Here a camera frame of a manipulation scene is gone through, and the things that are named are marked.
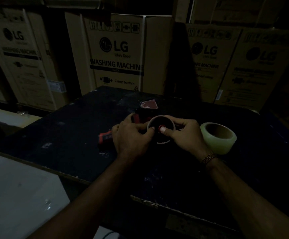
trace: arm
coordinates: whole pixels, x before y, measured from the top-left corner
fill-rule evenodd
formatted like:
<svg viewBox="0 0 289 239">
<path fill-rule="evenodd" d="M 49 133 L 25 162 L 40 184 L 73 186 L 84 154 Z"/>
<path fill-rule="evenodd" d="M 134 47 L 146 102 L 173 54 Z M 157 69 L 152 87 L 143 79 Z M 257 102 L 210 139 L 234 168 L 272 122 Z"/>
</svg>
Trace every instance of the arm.
<svg viewBox="0 0 289 239">
<path fill-rule="evenodd" d="M 160 129 L 199 161 L 212 151 L 207 147 L 196 120 L 168 116 L 185 126 L 182 131 Z M 214 158 L 206 170 L 223 195 L 224 202 L 246 238 L 289 238 L 289 217 L 251 189 L 220 159 Z"/>
<path fill-rule="evenodd" d="M 79 196 L 60 213 L 35 231 L 29 238 L 93 238 L 104 210 L 115 195 L 124 175 L 134 161 L 148 149 L 154 135 L 149 129 L 141 135 L 138 130 L 147 124 L 131 123 L 129 115 L 112 128 L 117 159 Z"/>
</svg>

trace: left hand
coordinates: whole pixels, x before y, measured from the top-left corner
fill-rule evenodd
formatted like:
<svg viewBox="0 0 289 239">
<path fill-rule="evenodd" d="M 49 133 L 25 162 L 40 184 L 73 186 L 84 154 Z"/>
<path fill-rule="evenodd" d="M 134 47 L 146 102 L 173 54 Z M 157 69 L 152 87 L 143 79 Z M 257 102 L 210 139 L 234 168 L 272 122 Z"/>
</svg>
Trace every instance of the left hand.
<svg viewBox="0 0 289 239">
<path fill-rule="evenodd" d="M 154 136 L 154 128 L 150 128 L 143 135 L 139 133 L 139 130 L 147 128 L 148 123 L 132 123 L 133 114 L 131 113 L 125 120 L 111 129 L 118 157 L 128 160 L 134 160 L 145 154 Z"/>
</svg>

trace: forearm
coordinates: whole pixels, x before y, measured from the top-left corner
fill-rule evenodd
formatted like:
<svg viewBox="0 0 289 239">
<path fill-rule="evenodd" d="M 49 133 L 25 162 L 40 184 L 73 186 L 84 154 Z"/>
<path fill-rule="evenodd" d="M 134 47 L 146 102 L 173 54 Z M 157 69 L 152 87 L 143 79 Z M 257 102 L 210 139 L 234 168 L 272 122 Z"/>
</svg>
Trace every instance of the forearm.
<svg viewBox="0 0 289 239">
<path fill-rule="evenodd" d="M 79 238 L 88 226 L 93 237 L 106 206 L 132 161 L 117 158 L 79 197 L 35 231 L 30 238 Z"/>
<path fill-rule="evenodd" d="M 289 217 L 251 189 L 220 159 L 206 169 L 247 238 L 289 238 Z"/>
</svg>

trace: black table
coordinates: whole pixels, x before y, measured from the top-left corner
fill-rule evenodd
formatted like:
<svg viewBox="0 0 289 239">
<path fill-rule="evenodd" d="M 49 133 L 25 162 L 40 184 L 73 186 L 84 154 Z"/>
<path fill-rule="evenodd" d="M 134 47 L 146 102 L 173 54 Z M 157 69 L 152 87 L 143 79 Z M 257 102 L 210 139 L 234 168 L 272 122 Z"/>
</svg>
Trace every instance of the black table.
<svg viewBox="0 0 289 239">
<path fill-rule="evenodd" d="M 238 139 L 222 160 L 289 216 L 289 143 L 259 114 L 243 108 L 100 87 L 0 141 L 0 154 L 88 184 L 116 158 L 114 149 L 99 150 L 97 135 L 148 98 L 156 99 L 160 114 L 232 129 Z M 201 165 L 173 142 L 152 144 L 129 182 L 136 201 L 238 230 Z"/>
</svg>

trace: label sticker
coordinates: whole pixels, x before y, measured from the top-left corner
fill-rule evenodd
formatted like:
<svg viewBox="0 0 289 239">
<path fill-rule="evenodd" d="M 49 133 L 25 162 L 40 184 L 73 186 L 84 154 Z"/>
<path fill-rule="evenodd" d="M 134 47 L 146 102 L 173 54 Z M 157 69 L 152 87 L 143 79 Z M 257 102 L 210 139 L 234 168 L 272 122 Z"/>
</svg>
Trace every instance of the label sticker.
<svg viewBox="0 0 289 239">
<path fill-rule="evenodd" d="M 223 90 L 219 90 L 219 92 L 217 93 L 217 97 L 215 98 L 215 100 L 219 100 L 221 98 Z"/>
<path fill-rule="evenodd" d="M 53 81 L 48 80 L 49 88 L 51 91 L 59 92 L 59 93 L 65 93 L 66 92 L 66 86 L 63 81 Z"/>
</svg>

